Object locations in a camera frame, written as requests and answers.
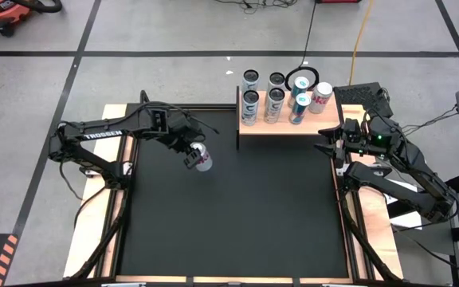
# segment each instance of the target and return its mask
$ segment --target soda can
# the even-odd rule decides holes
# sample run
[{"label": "soda can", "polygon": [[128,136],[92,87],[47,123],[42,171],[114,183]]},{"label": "soda can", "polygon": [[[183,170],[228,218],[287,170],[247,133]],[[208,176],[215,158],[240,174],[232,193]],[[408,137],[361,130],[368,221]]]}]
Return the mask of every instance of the soda can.
[{"label": "soda can", "polygon": [[267,94],[273,88],[282,88],[284,90],[284,75],[279,72],[271,73],[269,77],[269,87],[267,88]]},{"label": "soda can", "polygon": [[295,79],[295,83],[293,85],[292,92],[290,93],[290,98],[288,100],[288,106],[290,108],[292,108],[293,105],[295,104],[296,97],[301,93],[307,92],[308,87],[309,87],[309,81],[305,77],[297,77]]},{"label": "soda can", "polygon": [[260,80],[260,75],[255,70],[247,70],[244,72],[244,77],[242,78],[242,95],[244,92],[249,90],[256,91],[258,89],[258,81]]},{"label": "soda can", "polygon": [[208,171],[212,167],[213,161],[205,145],[203,143],[191,143],[190,147],[198,149],[201,152],[202,159],[196,164],[196,169],[198,171]]},{"label": "soda can", "polygon": [[312,101],[309,105],[309,111],[312,113],[322,113],[327,102],[332,96],[332,86],[327,82],[321,82],[316,85],[312,92]]},{"label": "soda can", "polygon": [[302,119],[306,114],[306,109],[308,108],[309,104],[311,103],[311,98],[305,94],[301,93],[297,95],[295,99],[295,104],[292,108],[292,113],[290,114],[290,123],[292,124],[300,124],[302,123]]},{"label": "soda can", "polygon": [[260,95],[256,91],[247,91],[242,97],[242,123],[245,125],[253,125],[256,123],[258,114],[258,102]]},{"label": "soda can", "polygon": [[267,102],[265,104],[265,122],[274,124],[279,119],[281,108],[284,103],[284,91],[281,88],[273,88],[267,94]]}]

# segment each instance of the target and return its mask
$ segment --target concrete floor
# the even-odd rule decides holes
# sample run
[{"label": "concrete floor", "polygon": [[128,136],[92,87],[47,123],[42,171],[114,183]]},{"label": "concrete floor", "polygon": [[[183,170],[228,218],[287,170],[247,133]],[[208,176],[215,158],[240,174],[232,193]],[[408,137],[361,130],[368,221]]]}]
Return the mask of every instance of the concrete floor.
[{"label": "concrete floor", "polygon": [[[299,0],[288,9],[259,9],[248,15],[236,5],[209,0],[62,1],[63,12],[35,14],[12,38],[0,36],[0,233],[14,228],[55,112],[66,120],[99,119],[105,104],[136,102],[143,88],[153,100],[233,103],[234,87],[246,69],[268,75],[298,66],[301,57],[279,57],[270,51],[301,55],[313,5],[312,0]],[[440,2],[459,35],[459,0]],[[98,4],[92,14],[94,25],[85,31]],[[316,7],[308,50],[348,52],[341,57],[319,53],[306,58],[323,81],[347,84],[350,51],[367,5],[363,0]],[[84,31],[89,36],[85,47]],[[394,118],[401,124],[425,122],[455,104],[459,49],[436,0],[375,0],[359,50],[396,52],[358,57],[354,84],[378,81],[388,88]],[[124,53],[96,57],[94,51]],[[152,53],[160,51],[170,53]],[[187,57],[192,56],[188,51],[201,52]],[[417,53],[421,51],[442,53]],[[64,110],[57,110],[60,98],[67,99]],[[443,179],[459,175],[457,117],[410,138]],[[7,284],[62,277],[79,203],[57,168],[47,162],[38,177]],[[65,174],[76,190],[83,190],[85,178],[77,167],[67,164]],[[447,266],[415,247],[398,248],[410,280],[450,282]],[[433,272],[421,273],[420,266],[427,264]]]}]

